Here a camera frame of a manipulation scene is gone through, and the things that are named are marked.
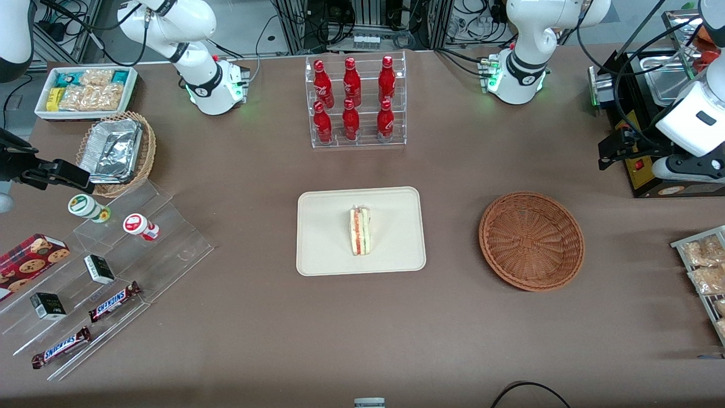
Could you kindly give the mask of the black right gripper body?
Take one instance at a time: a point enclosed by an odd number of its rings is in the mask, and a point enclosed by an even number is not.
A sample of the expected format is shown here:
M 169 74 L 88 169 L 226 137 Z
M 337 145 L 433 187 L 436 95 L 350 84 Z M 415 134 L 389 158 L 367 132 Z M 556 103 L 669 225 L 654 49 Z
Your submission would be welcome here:
M 1 179 L 23 182 L 23 171 L 47 170 L 42 165 L 49 161 L 36 157 L 37 149 L 15 134 L 1 129 Z

